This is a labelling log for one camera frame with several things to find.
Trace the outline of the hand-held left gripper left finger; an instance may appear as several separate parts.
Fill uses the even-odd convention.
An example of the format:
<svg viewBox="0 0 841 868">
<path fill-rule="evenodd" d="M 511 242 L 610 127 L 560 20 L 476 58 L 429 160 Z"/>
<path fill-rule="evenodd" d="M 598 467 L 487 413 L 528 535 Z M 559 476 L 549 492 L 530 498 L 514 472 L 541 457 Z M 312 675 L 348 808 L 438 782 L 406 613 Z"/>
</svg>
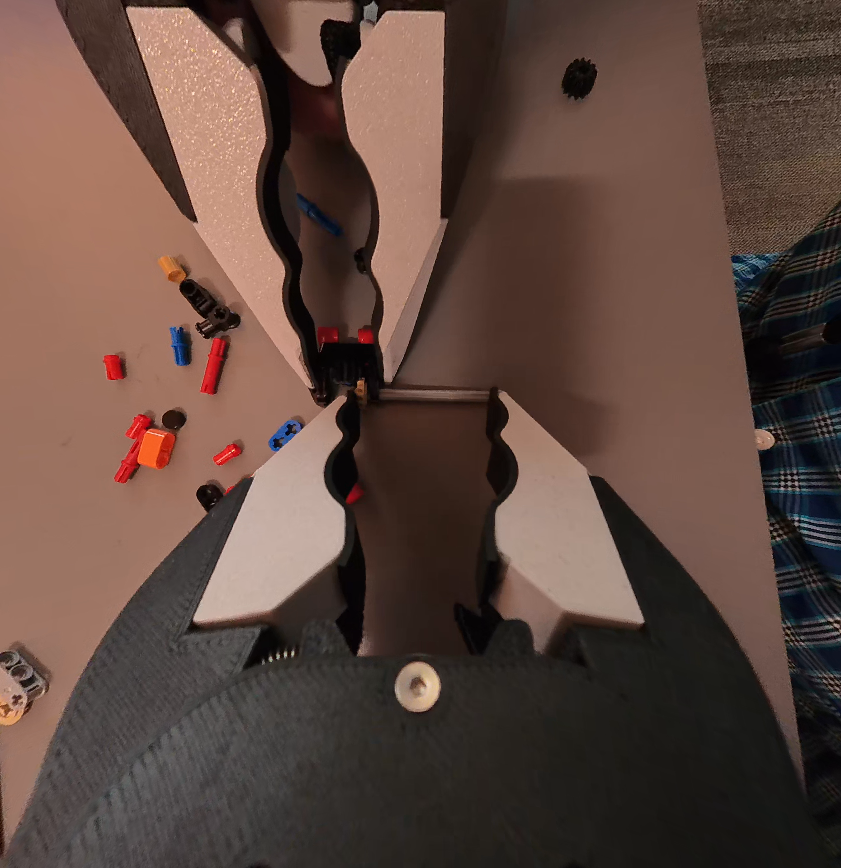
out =
<svg viewBox="0 0 841 868">
<path fill-rule="evenodd" d="M 350 495 L 361 408 L 353 393 L 322 410 L 254 472 L 194 614 L 197 627 L 361 629 L 361 542 Z"/>
</svg>

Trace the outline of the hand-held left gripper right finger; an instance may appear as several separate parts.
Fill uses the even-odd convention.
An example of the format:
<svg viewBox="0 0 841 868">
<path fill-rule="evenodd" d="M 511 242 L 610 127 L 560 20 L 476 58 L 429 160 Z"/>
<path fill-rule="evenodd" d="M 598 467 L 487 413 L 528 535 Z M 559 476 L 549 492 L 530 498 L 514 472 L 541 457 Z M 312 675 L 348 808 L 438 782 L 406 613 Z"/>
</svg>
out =
<svg viewBox="0 0 841 868">
<path fill-rule="evenodd" d="M 487 405 L 483 608 L 532 631 L 636 630 L 641 607 L 584 465 L 506 392 Z"/>
</svg>

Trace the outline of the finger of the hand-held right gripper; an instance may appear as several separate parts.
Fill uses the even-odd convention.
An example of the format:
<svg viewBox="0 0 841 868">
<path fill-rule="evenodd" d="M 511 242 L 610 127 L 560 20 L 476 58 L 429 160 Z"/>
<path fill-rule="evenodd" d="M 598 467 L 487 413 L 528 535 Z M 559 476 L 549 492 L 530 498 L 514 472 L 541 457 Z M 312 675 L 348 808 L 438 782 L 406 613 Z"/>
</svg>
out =
<svg viewBox="0 0 841 868">
<path fill-rule="evenodd" d="M 253 11 L 220 28 L 186 5 L 126 9 L 198 234 L 301 381 L 322 394 L 284 159 L 284 65 Z"/>
<path fill-rule="evenodd" d="M 443 10 L 389 10 L 361 26 L 340 82 L 349 142 L 374 193 L 368 269 L 382 298 L 378 345 L 394 378 L 415 331 L 448 219 L 441 213 Z"/>
</svg>

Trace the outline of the black lego frame red pins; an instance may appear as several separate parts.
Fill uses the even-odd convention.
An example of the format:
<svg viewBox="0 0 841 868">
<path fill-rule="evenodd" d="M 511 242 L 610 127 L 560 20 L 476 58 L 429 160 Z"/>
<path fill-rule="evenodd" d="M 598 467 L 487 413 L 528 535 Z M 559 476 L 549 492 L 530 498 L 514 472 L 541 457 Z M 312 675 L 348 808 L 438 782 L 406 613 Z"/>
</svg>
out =
<svg viewBox="0 0 841 868">
<path fill-rule="evenodd" d="M 314 362 L 313 395 L 318 406 L 328 406 L 342 390 L 353 391 L 361 377 L 368 383 L 368 402 L 379 401 L 383 368 L 377 336 L 370 325 L 361 327 L 356 339 L 350 341 L 341 340 L 335 326 L 319 326 Z"/>
</svg>

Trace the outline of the grey lego axle rod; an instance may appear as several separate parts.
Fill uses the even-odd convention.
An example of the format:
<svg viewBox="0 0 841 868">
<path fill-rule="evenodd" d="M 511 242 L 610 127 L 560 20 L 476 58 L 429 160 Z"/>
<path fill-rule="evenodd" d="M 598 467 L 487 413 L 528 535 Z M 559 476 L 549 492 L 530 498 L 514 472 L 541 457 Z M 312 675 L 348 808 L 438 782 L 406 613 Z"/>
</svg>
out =
<svg viewBox="0 0 841 868">
<path fill-rule="evenodd" d="M 490 389 L 444 386 L 389 386 L 380 389 L 381 403 L 485 404 Z"/>
</svg>

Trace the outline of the long blue lego pin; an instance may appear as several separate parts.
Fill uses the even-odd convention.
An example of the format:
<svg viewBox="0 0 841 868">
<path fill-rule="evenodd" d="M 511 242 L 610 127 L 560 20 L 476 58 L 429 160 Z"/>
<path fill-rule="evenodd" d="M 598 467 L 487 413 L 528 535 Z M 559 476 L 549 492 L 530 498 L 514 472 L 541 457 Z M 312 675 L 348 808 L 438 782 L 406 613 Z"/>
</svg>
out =
<svg viewBox="0 0 841 868">
<path fill-rule="evenodd" d="M 301 193 L 296 193 L 296 203 L 302 215 L 312 221 L 319 228 L 334 237 L 339 238 L 343 236 L 341 225 L 335 219 L 331 218 L 325 211 L 322 211 L 315 202 L 308 200 L 308 198 Z"/>
</svg>

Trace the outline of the scatter of small lego pieces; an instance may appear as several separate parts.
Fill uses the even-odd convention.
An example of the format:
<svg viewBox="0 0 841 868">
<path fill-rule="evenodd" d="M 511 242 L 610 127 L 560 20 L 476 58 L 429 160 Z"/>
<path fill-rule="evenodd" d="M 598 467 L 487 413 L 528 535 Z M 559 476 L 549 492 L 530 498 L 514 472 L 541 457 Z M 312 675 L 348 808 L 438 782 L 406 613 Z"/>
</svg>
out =
<svg viewBox="0 0 841 868">
<path fill-rule="evenodd" d="M 190 278 L 180 261 L 172 256 L 162 256 L 158 259 L 158 266 L 164 272 L 167 280 L 178 286 L 182 296 L 190 303 L 194 311 L 201 318 L 196 323 L 198 334 L 209 341 L 209 353 L 200 386 L 200 393 L 214 396 L 222 378 L 222 370 L 228 357 L 229 341 L 221 335 L 231 331 L 241 324 L 238 313 L 222 304 L 208 289 L 204 288 L 194 279 Z M 171 350 L 177 366 L 190 364 L 190 336 L 184 327 L 170 328 Z M 117 354 L 108 354 L 103 358 L 105 375 L 111 382 L 124 379 L 125 368 L 122 358 Z M 139 467 L 153 470 L 162 470 L 170 462 L 176 443 L 176 432 L 187 421 L 182 410 L 168 410 L 163 414 L 161 427 L 154 426 L 153 418 L 146 414 L 136 415 L 125 437 L 132 441 L 132 445 L 123 458 L 114 475 L 114 482 L 125 484 L 131 480 Z M 300 431 L 301 424 L 296 420 L 289 420 L 283 424 L 274 436 L 269 440 L 269 448 L 274 453 L 282 450 Z M 230 443 L 219 451 L 213 462 L 217 466 L 238 458 L 241 455 L 241 447 L 237 443 Z M 206 511 L 210 511 L 223 497 L 224 493 L 215 483 L 202 485 L 196 494 L 198 503 Z M 364 490 L 359 482 L 355 482 L 347 495 L 347 504 L 354 505 L 364 495 Z"/>
</svg>

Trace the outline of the black lego gear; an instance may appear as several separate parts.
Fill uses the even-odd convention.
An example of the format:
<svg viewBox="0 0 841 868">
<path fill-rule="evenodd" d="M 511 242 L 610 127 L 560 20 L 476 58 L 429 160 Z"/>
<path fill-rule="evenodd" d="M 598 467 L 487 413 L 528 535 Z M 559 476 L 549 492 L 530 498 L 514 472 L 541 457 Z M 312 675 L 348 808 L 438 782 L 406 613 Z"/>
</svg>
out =
<svg viewBox="0 0 841 868">
<path fill-rule="evenodd" d="M 573 101 L 583 101 L 592 92 L 598 78 L 597 65 L 580 57 L 571 61 L 561 80 L 563 94 Z"/>
</svg>

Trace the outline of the part-built grey lego chassis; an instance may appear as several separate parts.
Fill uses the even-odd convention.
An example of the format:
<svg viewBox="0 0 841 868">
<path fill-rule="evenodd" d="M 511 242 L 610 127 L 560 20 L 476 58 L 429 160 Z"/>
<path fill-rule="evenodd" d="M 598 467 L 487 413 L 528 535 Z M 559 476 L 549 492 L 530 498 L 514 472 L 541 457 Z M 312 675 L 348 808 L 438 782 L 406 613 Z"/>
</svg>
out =
<svg viewBox="0 0 841 868">
<path fill-rule="evenodd" d="M 49 680 L 18 649 L 0 652 L 0 726 L 15 725 L 49 689 Z"/>
</svg>

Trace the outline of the person's right hand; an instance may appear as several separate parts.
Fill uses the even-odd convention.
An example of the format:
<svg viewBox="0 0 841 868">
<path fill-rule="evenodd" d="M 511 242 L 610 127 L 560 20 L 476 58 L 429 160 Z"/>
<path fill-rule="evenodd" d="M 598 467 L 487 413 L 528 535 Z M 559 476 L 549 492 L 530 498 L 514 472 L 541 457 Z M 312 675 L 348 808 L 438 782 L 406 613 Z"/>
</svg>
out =
<svg viewBox="0 0 841 868">
<path fill-rule="evenodd" d="M 334 83 L 315 86 L 295 75 L 290 75 L 288 100 L 293 135 L 328 142 L 342 141 L 342 121 Z"/>
</svg>

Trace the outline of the person's plaid shirt torso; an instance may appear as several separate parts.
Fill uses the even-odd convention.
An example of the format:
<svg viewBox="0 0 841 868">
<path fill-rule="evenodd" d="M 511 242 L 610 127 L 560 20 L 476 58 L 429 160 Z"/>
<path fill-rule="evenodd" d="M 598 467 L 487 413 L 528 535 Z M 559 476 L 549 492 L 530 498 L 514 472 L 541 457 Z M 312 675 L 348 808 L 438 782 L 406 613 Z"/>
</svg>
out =
<svg viewBox="0 0 841 868">
<path fill-rule="evenodd" d="M 841 866 L 841 199 L 732 263 L 808 805 Z"/>
</svg>

